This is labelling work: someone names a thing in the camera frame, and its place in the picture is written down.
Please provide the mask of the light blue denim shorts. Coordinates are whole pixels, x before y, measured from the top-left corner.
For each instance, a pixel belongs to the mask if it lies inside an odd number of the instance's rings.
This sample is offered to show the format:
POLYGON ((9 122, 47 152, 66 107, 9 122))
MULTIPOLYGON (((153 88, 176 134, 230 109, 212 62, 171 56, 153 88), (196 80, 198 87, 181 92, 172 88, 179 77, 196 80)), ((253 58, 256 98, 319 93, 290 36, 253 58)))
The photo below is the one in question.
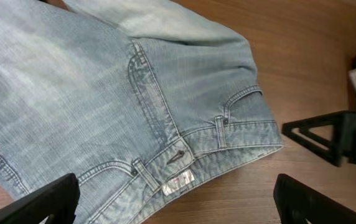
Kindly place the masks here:
POLYGON ((172 1, 0 1, 0 186, 67 174, 77 223, 141 223, 281 149, 248 41, 172 1))

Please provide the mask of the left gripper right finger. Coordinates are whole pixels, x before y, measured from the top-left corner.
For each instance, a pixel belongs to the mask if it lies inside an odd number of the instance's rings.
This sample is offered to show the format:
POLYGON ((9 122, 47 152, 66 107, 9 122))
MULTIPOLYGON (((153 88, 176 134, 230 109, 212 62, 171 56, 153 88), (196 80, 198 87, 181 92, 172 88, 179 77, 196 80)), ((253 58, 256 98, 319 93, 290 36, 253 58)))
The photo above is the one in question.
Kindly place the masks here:
POLYGON ((273 198, 282 224, 356 224, 356 212, 306 186, 279 174, 273 198))

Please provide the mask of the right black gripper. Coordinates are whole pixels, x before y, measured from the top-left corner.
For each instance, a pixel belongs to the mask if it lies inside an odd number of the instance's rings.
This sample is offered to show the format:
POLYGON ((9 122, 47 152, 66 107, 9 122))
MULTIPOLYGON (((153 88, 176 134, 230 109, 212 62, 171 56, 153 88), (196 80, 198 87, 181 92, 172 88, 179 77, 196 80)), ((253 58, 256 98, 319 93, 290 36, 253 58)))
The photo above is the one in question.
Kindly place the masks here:
MULTIPOLYGON (((352 60, 350 70, 355 68, 356 56, 352 60)), ((333 166, 340 167, 343 157, 347 158, 347 162, 356 164, 356 91, 351 81, 350 84, 355 99, 351 111, 339 111, 284 123, 281 133, 333 166), (323 126, 332 126, 330 139, 311 131, 323 126)))

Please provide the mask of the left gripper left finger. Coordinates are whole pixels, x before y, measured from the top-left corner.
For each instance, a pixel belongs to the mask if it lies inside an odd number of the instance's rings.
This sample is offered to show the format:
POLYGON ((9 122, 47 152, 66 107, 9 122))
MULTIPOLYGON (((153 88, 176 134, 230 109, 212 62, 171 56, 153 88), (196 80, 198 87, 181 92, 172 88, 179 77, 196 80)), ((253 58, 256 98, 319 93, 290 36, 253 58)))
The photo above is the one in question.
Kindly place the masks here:
POLYGON ((76 175, 66 174, 0 209, 0 224, 72 224, 79 198, 76 175))

